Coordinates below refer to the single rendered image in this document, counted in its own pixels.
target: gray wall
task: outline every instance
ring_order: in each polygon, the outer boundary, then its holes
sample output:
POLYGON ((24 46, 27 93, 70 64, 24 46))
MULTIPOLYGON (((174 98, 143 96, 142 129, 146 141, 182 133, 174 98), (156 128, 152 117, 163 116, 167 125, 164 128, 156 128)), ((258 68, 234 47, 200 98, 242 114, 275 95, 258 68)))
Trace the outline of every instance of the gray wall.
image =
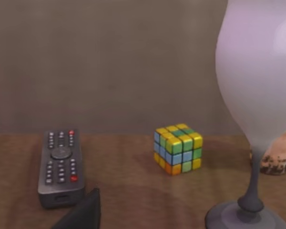
POLYGON ((0 0, 0 132, 238 134, 215 78, 222 0, 0 0))

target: table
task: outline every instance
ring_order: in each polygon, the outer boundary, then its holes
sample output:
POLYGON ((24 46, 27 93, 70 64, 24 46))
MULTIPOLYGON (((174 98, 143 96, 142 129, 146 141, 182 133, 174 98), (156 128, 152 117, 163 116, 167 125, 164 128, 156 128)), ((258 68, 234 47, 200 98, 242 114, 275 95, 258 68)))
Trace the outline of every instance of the table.
MULTIPOLYGON (((249 181, 243 136, 206 136, 202 168, 174 177, 153 161, 152 136, 81 141, 87 190, 101 189, 102 229, 204 229, 208 209, 237 199, 249 181)), ((40 207, 40 154, 41 135, 0 135, 0 229, 49 229, 68 211, 40 207)), ((286 220, 286 174, 261 175, 260 195, 286 220)))

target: goblet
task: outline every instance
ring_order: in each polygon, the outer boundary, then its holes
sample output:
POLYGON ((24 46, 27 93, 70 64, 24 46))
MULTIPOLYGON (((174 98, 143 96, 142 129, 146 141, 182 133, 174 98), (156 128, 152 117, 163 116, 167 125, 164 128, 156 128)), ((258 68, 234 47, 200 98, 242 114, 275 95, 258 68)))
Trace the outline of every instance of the goblet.
POLYGON ((252 147, 249 187, 238 201, 218 204, 207 229, 286 229, 258 195, 261 159, 286 131, 286 1, 229 0, 216 48, 224 102, 252 147))

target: blue square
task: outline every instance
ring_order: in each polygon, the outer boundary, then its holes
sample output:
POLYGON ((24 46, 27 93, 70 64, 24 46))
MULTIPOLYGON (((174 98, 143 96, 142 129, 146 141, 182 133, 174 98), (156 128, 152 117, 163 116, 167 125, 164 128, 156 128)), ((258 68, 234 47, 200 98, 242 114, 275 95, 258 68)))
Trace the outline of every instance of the blue square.
POLYGON ((177 164, 181 164, 182 162, 182 154, 176 154, 173 156, 173 166, 177 164))
POLYGON ((165 152, 165 160, 168 164, 172 165, 172 155, 169 154, 167 151, 165 152))
POLYGON ((160 147, 160 156, 162 157, 162 158, 165 158, 165 149, 164 149, 164 147, 160 147))
POLYGON ((153 138, 155 142, 160 143, 160 135, 157 132, 154 133, 153 138))
POLYGON ((182 159, 182 161, 183 161, 183 162, 191 161, 192 158, 193 158, 193 152, 192 152, 192 150, 186 151, 186 152, 183 153, 183 159, 182 159))
POLYGON ((158 143, 156 143, 156 142, 153 143, 153 149, 157 153, 160 153, 160 145, 158 143))

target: rubik's cube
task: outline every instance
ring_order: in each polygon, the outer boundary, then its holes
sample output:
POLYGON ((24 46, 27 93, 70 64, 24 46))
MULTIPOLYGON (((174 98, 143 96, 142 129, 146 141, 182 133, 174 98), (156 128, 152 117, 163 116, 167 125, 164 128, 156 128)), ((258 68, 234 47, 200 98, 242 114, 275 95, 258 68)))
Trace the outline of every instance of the rubik's cube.
POLYGON ((168 174, 177 175, 201 167, 203 138, 186 124, 171 125, 154 132, 155 161, 168 174))

